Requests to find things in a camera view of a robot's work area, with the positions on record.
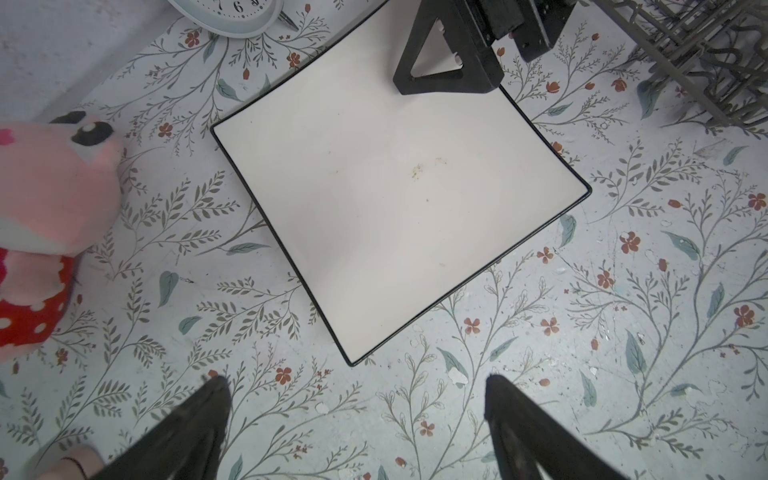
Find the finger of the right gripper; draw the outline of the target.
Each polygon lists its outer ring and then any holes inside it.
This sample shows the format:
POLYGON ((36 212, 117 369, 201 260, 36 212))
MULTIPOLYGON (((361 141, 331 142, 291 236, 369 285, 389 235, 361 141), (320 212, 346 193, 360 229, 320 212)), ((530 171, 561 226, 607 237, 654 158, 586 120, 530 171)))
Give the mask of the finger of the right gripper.
POLYGON ((489 93, 500 86, 504 77, 492 48, 494 41, 468 1, 423 1, 416 11, 393 83, 402 95, 489 93), (445 42, 446 48, 430 48, 423 65, 440 70, 418 75, 414 68, 433 32, 445 42))
POLYGON ((532 62, 556 45, 576 0, 520 0, 517 5, 523 22, 512 38, 525 62, 532 62))

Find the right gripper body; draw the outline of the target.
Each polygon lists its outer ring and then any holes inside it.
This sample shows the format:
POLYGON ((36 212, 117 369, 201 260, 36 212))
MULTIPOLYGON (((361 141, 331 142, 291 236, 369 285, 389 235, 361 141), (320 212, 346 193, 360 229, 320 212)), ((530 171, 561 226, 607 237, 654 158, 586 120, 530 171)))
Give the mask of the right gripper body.
POLYGON ((520 0, 478 0, 468 4, 480 15, 484 28, 490 31, 493 40, 511 34, 522 22, 522 13, 517 5, 520 0))

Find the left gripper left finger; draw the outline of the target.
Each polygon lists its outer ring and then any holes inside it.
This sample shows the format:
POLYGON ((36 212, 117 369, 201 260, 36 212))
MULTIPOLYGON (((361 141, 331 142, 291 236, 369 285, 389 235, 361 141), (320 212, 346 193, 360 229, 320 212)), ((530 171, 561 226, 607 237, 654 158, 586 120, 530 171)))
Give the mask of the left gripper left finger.
POLYGON ((96 479, 214 479, 232 398, 227 379, 207 380, 96 479))

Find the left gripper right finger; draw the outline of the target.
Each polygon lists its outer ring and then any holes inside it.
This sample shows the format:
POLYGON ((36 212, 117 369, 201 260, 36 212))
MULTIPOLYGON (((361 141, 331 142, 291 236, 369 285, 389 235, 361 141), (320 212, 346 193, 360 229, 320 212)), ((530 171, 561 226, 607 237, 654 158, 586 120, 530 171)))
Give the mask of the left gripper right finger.
POLYGON ((621 479, 502 375, 486 380, 484 418, 502 479, 621 479))

